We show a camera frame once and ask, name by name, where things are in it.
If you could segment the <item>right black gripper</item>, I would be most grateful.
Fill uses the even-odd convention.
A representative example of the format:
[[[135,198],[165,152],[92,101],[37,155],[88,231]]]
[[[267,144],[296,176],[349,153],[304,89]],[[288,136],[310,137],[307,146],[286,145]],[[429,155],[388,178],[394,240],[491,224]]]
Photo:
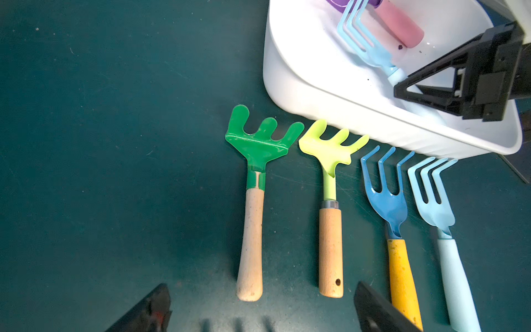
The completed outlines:
[[[524,30],[516,21],[489,28],[396,84],[394,96],[412,98],[409,87],[452,67],[452,88],[417,85],[423,103],[464,120],[501,121],[523,47]]]

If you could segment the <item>white plastic storage box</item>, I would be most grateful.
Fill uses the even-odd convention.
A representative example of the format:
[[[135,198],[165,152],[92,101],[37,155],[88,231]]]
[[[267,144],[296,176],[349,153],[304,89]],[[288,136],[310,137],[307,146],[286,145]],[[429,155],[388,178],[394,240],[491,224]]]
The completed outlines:
[[[362,22],[390,52],[394,64],[413,73],[492,26],[476,1],[398,1],[424,30],[415,48],[398,41],[365,12]],[[271,1],[265,33],[264,84],[283,110],[338,129],[427,156],[466,159],[494,152],[510,155],[523,134],[514,102],[502,121],[464,120],[445,114],[444,125],[406,111],[386,75],[366,65],[340,39],[341,18],[327,1]]]

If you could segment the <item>light blue hand rake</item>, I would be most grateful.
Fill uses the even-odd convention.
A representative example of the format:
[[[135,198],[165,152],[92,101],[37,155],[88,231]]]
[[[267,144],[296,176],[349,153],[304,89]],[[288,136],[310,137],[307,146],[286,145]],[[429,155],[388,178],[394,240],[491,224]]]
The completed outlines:
[[[476,307],[450,227],[455,224],[441,172],[456,159],[428,157],[407,170],[413,197],[423,220],[437,227],[441,275],[450,325],[455,331],[480,331]]]

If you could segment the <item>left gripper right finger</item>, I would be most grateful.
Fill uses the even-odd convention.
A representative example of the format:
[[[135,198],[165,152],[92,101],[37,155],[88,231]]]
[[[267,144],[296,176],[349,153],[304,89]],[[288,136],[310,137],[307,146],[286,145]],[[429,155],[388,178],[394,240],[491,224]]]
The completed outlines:
[[[353,302],[360,322],[360,328],[363,332],[421,332],[421,329],[415,326],[366,282],[358,282]]]

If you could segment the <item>dark green wooden-handled rake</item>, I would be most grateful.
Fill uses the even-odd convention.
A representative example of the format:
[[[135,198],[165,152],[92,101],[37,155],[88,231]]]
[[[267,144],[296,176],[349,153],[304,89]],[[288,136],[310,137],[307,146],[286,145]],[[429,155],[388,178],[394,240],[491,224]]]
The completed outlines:
[[[241,301],[255,302],[263,294],[262,224],[266,166],[288,154],[304,131],[304,124],[291,124],[283,138],[274,140],[272,134],[277,128],[274,118],[266,118],[254,134],[248,134],[244,127],[249,116],[247,106],[235,106],[225,140],[247,160],[245,221],[236,296]]]

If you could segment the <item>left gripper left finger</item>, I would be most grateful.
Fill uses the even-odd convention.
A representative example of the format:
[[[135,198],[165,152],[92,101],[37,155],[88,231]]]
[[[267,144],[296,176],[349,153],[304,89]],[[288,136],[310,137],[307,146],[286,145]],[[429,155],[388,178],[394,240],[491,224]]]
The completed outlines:
[[[172,314],[170,306],[170,291],[166,283],[161,283],[110,326],[106,332],[167,331]]]

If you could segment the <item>blue yellow-handled hand rake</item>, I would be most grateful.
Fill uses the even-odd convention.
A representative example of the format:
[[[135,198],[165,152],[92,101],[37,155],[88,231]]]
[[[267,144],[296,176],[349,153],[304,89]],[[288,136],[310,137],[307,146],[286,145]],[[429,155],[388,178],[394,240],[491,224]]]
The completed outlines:
[[[400,226],[408,217],[407,202],[403,192],[401,166],[415,153],[410,152],[396,164],[398,179],[398,193],[392,194],[387,187],[384,172],[384,162],[395,152],[395,147],[378,161],[381,191],[376,192],[370,180],[366,162],[380,149],[376,146],[371,152],[360,160],[362,175],[365,183],[365,192],[371,207],[387,222],[387,248],[389,254],[389,281],[391,289],[391,302],[398,311],[404,315],[420,331],[423,330],[423,322],[418,303],[416,286],[413,279],[412,269],[407,254],[405,240],[400,233]]]

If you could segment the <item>lime green wooden-handled rake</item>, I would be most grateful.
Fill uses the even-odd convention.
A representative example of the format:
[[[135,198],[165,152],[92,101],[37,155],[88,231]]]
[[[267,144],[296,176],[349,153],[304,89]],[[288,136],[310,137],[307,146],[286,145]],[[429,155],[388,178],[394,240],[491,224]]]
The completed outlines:
[[[351,155],[369,142],[363,135],[351,145],[343,145],[349,136],[348,129],[341,129],[334,137],[323,140],[327,128],[324,119],[315,121],[300,138],[302,152],[314,156],[323,171],[323,201],[319,209],[319,292],[331,298],[344,295],[342,212],[336,195],[336,172],[338,164],[351,164]]]

